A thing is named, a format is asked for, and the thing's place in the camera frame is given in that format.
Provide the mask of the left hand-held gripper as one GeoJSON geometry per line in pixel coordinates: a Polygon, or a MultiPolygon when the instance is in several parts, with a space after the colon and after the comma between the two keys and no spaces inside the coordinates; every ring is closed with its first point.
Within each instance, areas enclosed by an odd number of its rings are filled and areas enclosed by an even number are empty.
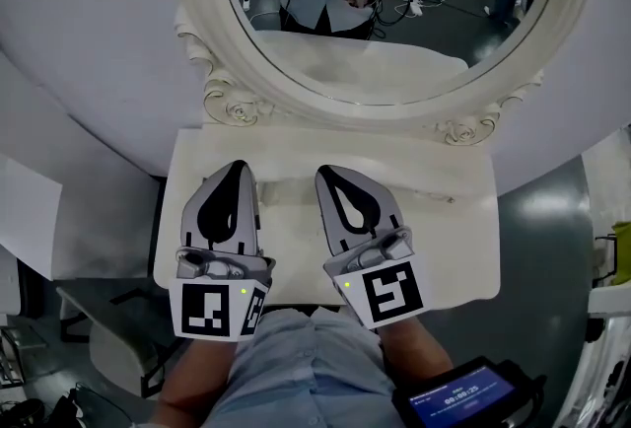
{"type": "Polygon", "coordinates": [[[245,161],[226,165],[192,194],[181,217],[186,247],[176,252],[176,277],[169,284],[176,336],[253,338],[276,265],[273,258],[252,256],[258,230],[255,179],[245,161]]]}

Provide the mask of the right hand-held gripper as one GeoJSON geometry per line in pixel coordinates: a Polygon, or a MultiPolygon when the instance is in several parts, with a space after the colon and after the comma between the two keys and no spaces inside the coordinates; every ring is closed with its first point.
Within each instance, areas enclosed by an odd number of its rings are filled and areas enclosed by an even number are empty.
{"type": "Polygon", "coordinates": [[[323,269],[359,322],[378,329],[423,313],[421,261],[413,251],[411,230],[399,227],[401,211],[390,190],[357,171],[331,165],[318,168],[315,189],[333,255],[323,269]],[[348,218],[341,196],[361,215],[359,225],[348,218]]]}

